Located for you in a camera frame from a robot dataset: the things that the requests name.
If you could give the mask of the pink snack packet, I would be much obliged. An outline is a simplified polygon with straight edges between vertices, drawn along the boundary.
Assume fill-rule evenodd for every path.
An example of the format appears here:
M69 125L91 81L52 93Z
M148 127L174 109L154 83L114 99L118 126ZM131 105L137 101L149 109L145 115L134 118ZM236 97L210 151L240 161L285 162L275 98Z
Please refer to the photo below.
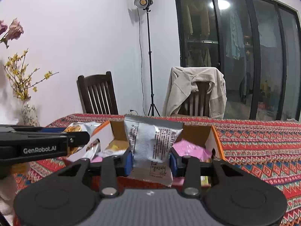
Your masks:
M173 145L173 148L180 157L183 156L196 157L201 162L207 162L212 156L212 152L210 152L209 150L201 146L195 145L194 143L191 143L185 139L176 142Z

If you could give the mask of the white printed snack packet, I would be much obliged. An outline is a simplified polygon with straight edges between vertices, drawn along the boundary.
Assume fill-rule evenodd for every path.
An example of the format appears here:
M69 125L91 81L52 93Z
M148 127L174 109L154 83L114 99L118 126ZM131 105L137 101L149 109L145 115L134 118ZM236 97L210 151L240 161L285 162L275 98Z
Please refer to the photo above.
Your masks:
M133 156L130 177L170 187L170 149L183 131L183 123L136 115L126 115L123 123Z

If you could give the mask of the orange cracker snack packet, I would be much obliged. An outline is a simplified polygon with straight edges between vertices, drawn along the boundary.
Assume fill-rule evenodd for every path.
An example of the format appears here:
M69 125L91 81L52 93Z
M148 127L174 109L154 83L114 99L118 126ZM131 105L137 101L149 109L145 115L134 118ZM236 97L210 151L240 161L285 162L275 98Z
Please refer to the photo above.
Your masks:
M67 156L64 160L68 163L75 162L82 158L90 161L95 158L96 153L100 150L100 140L90 143L90 139L94 131L101 125L98 122L73 122L64 129L65 133L72 133L71 137L74 141L70 141L67 149Z

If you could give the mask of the floral ceramic vase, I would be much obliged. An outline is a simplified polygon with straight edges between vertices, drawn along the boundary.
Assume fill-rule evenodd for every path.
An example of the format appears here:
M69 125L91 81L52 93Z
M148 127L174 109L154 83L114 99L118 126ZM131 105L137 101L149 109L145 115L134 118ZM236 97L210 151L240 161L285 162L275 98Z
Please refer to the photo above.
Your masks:
M32 104L31 97L25 99L21 108L24 125L39 127L40 123L37 116L35 105Z

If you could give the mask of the orange cardboard snack box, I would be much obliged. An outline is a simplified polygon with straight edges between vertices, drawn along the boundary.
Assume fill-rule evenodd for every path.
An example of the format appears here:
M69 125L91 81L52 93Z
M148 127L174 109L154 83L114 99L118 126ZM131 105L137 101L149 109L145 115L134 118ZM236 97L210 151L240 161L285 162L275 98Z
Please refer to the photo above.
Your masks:
M216 156L224 158L217 132L212 127L193 127L163 119L126 116L122 122L109 123L114 139L100 146L92 161L99 162L111 155L122 155L127 148L132 153L133 170L119 180L124 187L180 186L183 176L176 178L169 167L170 149L177 154L193 156L206 162Z

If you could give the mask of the dark wooden chair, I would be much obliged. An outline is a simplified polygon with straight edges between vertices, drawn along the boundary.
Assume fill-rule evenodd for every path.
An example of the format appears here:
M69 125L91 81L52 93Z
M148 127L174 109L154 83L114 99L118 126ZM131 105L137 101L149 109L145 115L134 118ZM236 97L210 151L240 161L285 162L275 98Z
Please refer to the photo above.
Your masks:
M77 87L84 113L118 115L110 71L104 75L78 76Z

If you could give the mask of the chair with beige jacket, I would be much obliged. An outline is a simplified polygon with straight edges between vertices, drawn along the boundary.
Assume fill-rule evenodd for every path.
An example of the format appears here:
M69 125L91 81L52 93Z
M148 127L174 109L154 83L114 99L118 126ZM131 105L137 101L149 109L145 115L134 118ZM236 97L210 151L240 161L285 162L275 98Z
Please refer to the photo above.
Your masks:
M209 89L208 82L196 82L198 91L191 92L181 104L179 115L209 117Z

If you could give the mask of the yellow flower branches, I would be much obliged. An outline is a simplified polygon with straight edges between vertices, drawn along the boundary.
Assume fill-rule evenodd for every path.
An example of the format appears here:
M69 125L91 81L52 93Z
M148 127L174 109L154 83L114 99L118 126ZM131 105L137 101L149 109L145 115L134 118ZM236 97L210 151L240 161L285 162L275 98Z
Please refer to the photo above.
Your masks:
M37 85L39 83L59 73L51 70L47 71L40 80L32 83L33 75L38 72L40 68L34 68L30 73L27 72L29 66L29 64L26 63L27 53L28 49L24 50L22 55L15 53L13 56L8 57L7 61L3 64L5 76L13 90L14 97L21 101L30 99L30 90L37 92Z

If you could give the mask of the beige jacket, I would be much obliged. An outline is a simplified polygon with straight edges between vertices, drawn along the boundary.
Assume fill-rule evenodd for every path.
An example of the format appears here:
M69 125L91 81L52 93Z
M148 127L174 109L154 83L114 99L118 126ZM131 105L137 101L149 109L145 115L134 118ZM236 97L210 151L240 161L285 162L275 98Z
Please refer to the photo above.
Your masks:
M215 67L172 67L162 115L177 114L190 94L198 91L198 82L209 83L209 117L223 119L227 103L226 81Z

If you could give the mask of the red patterned tablecloth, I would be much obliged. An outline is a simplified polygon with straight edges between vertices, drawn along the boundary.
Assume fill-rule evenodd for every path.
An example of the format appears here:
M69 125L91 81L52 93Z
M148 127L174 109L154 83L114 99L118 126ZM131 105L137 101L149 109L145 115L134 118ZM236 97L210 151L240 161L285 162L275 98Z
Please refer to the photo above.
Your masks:
M123 121L122 115L72 114L47 127L65 128L73 122ZM300 123L211 119L207 117L161 117L186 125L215 127L224 158L247 173L276 186L287 199L287 212L280 225L300 225ZM16 193L64 168L63 158L31 162L25 174L13 175Z

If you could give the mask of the pink artificial flowers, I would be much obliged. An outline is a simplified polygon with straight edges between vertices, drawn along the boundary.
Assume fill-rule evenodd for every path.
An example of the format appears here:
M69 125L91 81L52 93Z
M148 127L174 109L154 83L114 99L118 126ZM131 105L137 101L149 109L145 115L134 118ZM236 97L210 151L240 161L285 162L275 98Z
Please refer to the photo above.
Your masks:
M9 48L9 40L17 40L23 33L24 29L17 18L13 19L9 26L1 20L1 43L3 43L6 48Z

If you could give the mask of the black framed glass door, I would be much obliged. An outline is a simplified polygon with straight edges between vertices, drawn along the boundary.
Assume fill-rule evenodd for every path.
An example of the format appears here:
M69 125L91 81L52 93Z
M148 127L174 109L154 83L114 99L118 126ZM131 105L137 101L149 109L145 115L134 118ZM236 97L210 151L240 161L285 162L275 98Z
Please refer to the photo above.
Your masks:
M300 20L274 0L176 0L183 67L215 67L226 119L299 120Z

